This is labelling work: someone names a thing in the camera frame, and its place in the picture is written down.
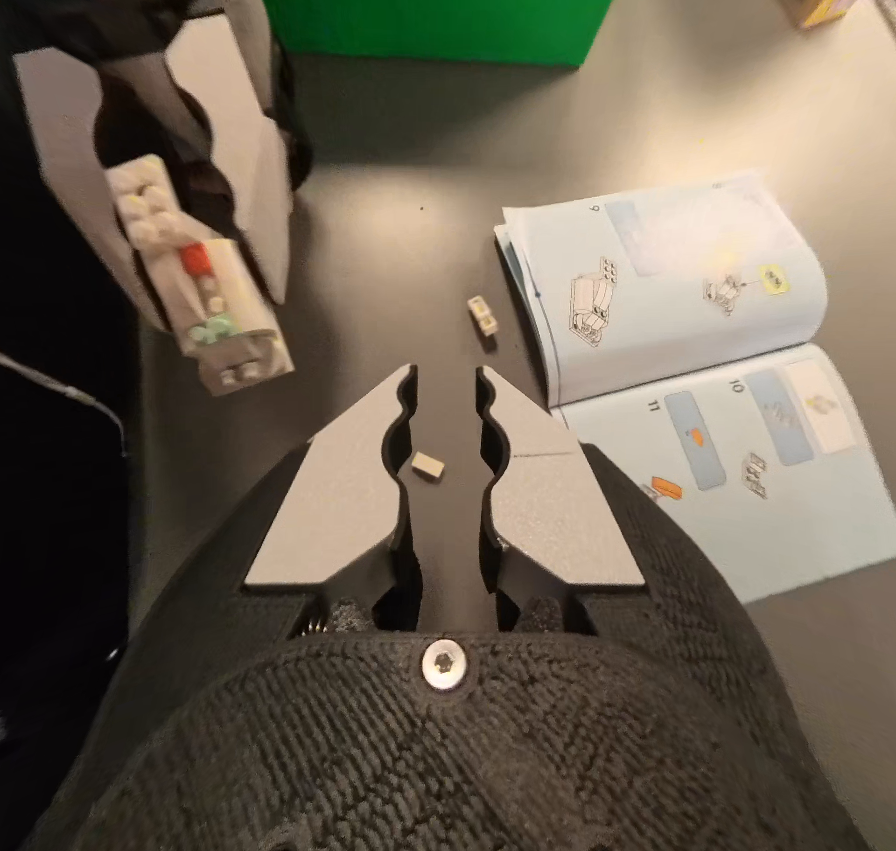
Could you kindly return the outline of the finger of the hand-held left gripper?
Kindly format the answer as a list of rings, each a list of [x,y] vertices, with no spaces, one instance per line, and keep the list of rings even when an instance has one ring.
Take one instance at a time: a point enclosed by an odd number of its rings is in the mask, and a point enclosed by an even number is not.
[[[263,113],[228,17],[186,21],[168,47],[168,70],[208,122],[210,162],[230,189],[232,221],[269,297],[281,305],[294,204],[286,146]]]
[[[14,69],[44,184],[139,312],[158,330],[170,331],[119,228],[116,199],[95,150],[103,103],[97,72],[59,49],[16,54]]]

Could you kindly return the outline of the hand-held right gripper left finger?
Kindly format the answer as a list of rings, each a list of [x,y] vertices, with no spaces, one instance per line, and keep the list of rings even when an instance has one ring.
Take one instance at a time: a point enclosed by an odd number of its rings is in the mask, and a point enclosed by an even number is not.
[[[386,461],[409,417],[413,365],[317,432],[245,576],[245,588],[392,588],[402,498]]]

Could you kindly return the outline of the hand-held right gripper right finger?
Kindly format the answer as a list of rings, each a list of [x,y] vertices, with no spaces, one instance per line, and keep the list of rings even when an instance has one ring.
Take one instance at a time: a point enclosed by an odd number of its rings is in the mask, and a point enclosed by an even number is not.
[[[490,366],[477,369],[487,588],[643,588],[644,576],[583,447]]]

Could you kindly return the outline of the white toy brick assembly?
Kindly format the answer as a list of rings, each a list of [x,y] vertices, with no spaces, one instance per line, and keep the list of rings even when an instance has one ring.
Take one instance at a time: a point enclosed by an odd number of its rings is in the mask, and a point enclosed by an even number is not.
[[[273,307],[237,242],[181,208],[163,160],[145,155],[105,169],[105,178],[175,342],[207,391],[220,397],[292,374]]]

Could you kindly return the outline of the green plastic bin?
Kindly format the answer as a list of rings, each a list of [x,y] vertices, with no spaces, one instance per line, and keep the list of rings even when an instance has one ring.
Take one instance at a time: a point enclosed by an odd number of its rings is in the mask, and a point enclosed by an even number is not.
[[[296,53],[583,64],[613,0],[263,0]]]

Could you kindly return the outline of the pale blue instruction booklet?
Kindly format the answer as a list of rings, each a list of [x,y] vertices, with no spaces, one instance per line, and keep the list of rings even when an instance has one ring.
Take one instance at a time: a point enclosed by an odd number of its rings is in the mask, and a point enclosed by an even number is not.
[[[894,559],[893,501],[812,342],[823,268],[759,174],[502,214],[551,414],[741,602]]]

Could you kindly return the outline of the person's torso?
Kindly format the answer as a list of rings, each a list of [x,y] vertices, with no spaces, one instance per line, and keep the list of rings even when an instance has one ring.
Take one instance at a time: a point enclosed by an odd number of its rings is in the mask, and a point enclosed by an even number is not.
[[[2,54],[2,762],[77,729],[127,638],[129,475],[115,416],[137,384],[133,311],[39,175]]]

